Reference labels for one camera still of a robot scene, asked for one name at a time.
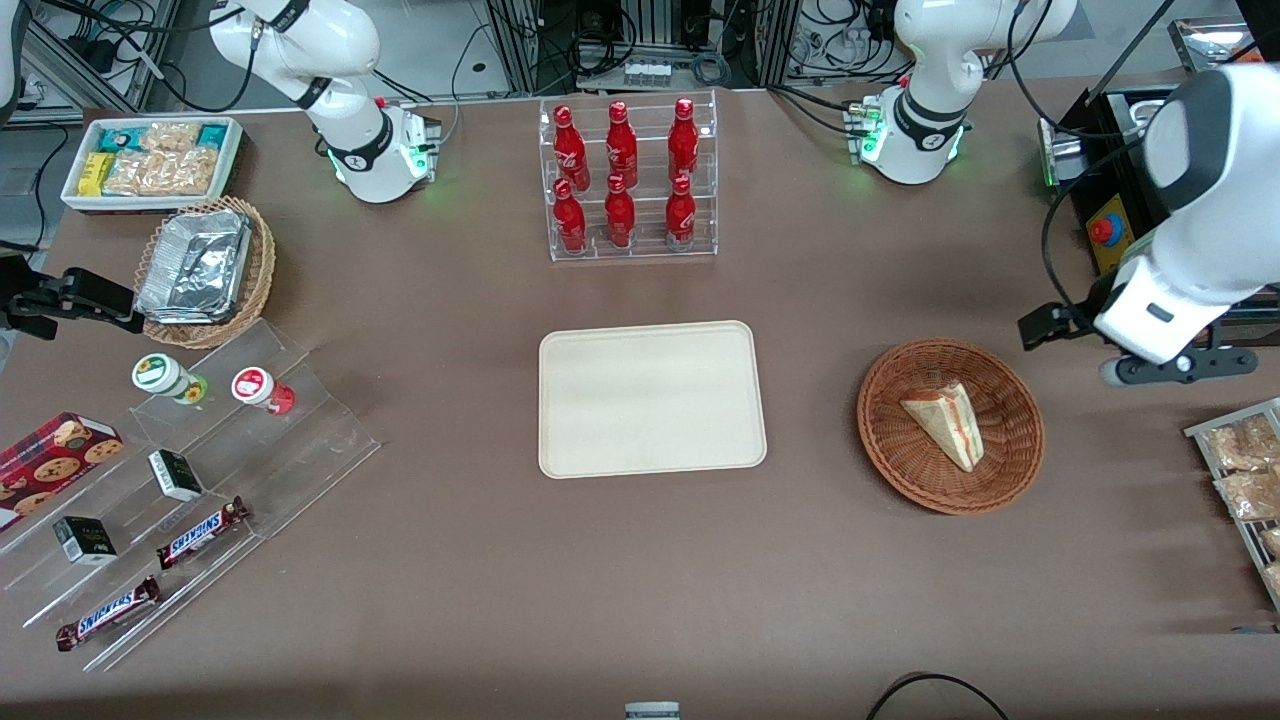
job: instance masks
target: table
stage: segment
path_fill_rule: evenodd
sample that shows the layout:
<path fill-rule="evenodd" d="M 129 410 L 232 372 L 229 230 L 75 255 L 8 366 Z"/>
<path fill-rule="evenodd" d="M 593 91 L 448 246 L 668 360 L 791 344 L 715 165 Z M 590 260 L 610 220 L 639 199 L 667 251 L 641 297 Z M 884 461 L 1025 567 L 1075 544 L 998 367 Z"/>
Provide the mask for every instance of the table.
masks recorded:
<path fill-rule="evenodd" d="M 1059 113 L 1084 85 L 1033 87 Z M 536 102 L 466 106 L 439 181 L 387 206 L 334 182 L 302 114 L 241 115 L 234 187 L 279 247 L 266 315 L 385 447 L 108 674 L 0 607 L 0 716 L 585 720 L 671 698 L 691 719 L 861 717 L 937 670 L 1015 717 L 1274 717 L 1280 642 L 1228 630 L 1275 616 L 1180 429 L 1275 396 L 1280 354 L 1239 380 L 1121 392 L 1097 380 L 1097 340 L 1021 351 L 1018 318 L 1052 290 L 1011 82 L 983 90 L 927 187 L 850 167 L 764 92 L 719 102 L 721 255 L 646 266 L 550 264 Z M 1062 215 L 1060 270 L 1083 293 Z M 127 281 L 155 223 L 68 213 L 47 268 Z M 541 475 L 547 333 L 718 319 L 755 333 L 762 465 Z M 856 439 L 865 369 L 928 336 L 995 351 L 1041 405 L 1043 471 L 1005 511 L 924 511 Z M 64 409 L 115 418 L 154 348 L 87 322 L 19 342 L 0 442 Z"/>

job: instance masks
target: brown wicker basket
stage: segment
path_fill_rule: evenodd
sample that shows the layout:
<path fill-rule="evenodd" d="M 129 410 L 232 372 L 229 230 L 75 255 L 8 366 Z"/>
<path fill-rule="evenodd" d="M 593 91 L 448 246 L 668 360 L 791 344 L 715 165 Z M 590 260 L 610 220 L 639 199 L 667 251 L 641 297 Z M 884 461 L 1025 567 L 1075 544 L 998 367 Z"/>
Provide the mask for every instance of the brown wicker basket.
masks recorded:
<path fill-rule="evenodd" d="M 965 473 L 900 401 L 910 392 L 964 383 L 986 455 Z M 947 338 L 900 345 L 876 361 L 858 393 L 858 432 L 872 462 L 899 492 L 951 515 L 1000 510 L 1036 479 L 1044 423 L 1023 380 L 998 357 Z"/>
<path fill-rule="evenodd" d="M 244 260 L 244 279 L 241 281 L 239 310 L 227 323 L 221 325 L 161 325 L 147 320 L 142 328 L 151 340 L 168 345 L 178 345 L 188 350 L 209 350 L 244 332 L 253 320 L 262 314 L 266 297 L 271 293 L 271 273 L 275 272 L 275 240 L 271 237 L 271 228 L 266 227 L 262 215 L 257 210 L 237 197 L 219 197 L 211 202 L 201 202 L 184 208 L 179 213 L 214 213 L 216 210 L 236 210 L 243 213 L 253 222 L 253 234 L 250 238 L 250 255 Z M 147 277 L 147 268 L 151 266 L 151 255 L 156 249 L 156 240 L 160 229 L 151 233 L 151 242 L 142 252 L 142 261 L 133 273 L 133 292 L 142 287 L 142 281 Z"/>

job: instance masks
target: coca-cola bottle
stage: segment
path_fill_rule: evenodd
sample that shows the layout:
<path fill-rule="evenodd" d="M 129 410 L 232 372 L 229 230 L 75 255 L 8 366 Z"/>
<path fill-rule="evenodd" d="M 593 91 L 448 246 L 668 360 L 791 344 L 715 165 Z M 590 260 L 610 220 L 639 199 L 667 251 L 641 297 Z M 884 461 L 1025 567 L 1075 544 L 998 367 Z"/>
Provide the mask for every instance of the coca-cola bottle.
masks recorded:
<path fill-rule="evenodd" d="M 621 250 L 631 247 L 636 231 L 636 204 L 621 174 L 609 176 L 609 197 L 604 200 L 604 214 L 609 218 L 609 242 Z"/>
<path fill-rule="evenodd" d="M 586 215 L 582 205 L 573 197 L 573 186 L 567 179 L 556 178 L 552 188 L 556 191 L 552 214 L 556 215 L 556 229 L 564 252 L 581 255 L 586 252 Z"/>
<path fill-rule="evenodd" d="M 627 104 L 618 100 L 609 104 L 609 135 L 604 138 L 609 151 L 609 173 L 622 176 L 626 186 L 640 182 L 640 154 L 636 149 L 636 131 L 627 120 Z"/>
<path fill-rule="evenodd" d="M 698 169 L 698 126 L 694 124 L 694 101 L 689 97 L 676 100 L 676 122 L 667 136 L 667 154 L 672 182 L 681 174 L 694 177 Z"/>
<path fill-rule="evenodd" d="M 591 187 L 591 173 L 586 169 L 586 143 L 582 133 L 573 127 L 573 113 L 559 105 L 552 113 L 556 118 L 556 164 L 561 177 L 573 183 L 573 190 L 586 192 Z"/>
<path fill-rule="evenodd" d="M 667 247 L 684 252 L 694 245 L 694 211 L 698 205 L 689 196 L 689 176 L 680 176 L 671 183 L 667 199 Z"/>

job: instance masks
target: red cookie box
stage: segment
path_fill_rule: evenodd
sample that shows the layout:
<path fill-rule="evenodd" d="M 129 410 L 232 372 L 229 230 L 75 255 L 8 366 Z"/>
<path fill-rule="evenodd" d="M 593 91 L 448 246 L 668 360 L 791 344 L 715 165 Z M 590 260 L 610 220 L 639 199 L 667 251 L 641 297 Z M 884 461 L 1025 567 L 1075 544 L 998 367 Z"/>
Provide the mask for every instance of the red cookie box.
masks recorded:
<path fill-rule="evenodd" d="M 0 452 L 0 532 L 123 447 L 111 427 L 63 413 Z"/>

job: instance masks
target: clear acrylic stand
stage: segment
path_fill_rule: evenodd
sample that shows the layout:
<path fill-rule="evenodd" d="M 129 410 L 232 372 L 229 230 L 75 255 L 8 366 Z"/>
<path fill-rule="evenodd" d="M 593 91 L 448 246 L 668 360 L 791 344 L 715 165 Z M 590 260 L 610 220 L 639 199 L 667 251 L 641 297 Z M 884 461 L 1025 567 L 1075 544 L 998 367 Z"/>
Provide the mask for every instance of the clear acrylic stand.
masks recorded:
<path fill-rule="evenodd" d="M 302 361 L 305 354 L 266 320 L 210 352 L 191 369 L 209 380 L 195 406 L 152 396 L 115 428 L 125 451 L 96 478 L 77 483 L 65 500 L 41 507 L 14 528 L 0 548 L 6 601 L 27 616 L 24 628 L 49 635 L 93 612 L 155 575 L 164 601 L 131 614 L 68 655 L 84 670 L 106 670 L 259 544 L 279 533 L 329 488 L 372 455 L 374 441 L 355 414 L 335 400 Z M 297 401 L 270 415 L 230 396 L 234 374 L 265 368 L 293 388 Z M 147 456 L 159 447 L 180 452 L 206 493 L 178 502 L 160 493 Z M 241 496 L 253 512 L 177 566 L 161 571 L 156 548 Z M 63 515 L 97 518 L 119 556 L 102 566 L 68 562 L 52 523 Z"/>
<path fill-rule="evenodd" d="M 667 173 L 667 135 L 676 113 L 676 100 L 694 101 L 694 124 L 698 126 L 698 169 L 690 178 L 690 195 L 698 205 L 694 215 L 694 242 L 684 252 L 667 247 L 667 199 L 671 197 L 671 177 Z M 716 137 L 718 133 L 714 92 L 645 94 L 622 96 L 627 104 L 631 127 L 636 131 L 640 151 L 640 182 L 631 188 L 636 205 L 636 237 L 632 246 L 620 250 L 608 238 L 608 220 L 604 200 L 608 197 L 609 163 L 604 138 L 609 132 L 608 106 L 594 96 L 572 96 L 543 100 L 538 123 L 538 150 L 543 170 L 543 201 L 547 205 L 547 237 L 552 260 L 677 260 L 689 256 L 716 255 L 719 250 L 719 224 L 717 195 L 719 176 Z M 591 172 L 591 187 L 579 193 L 577 200 L 586 213 L 586 252 L 570 255 L 559 241 L 552 206 L 556 196 L 552 183 L 559 177 L 556 164 L 556 123 L 552 110 L 568 105 L 573 110 L 573 124 L 586 142 L 586 167 Z"/>

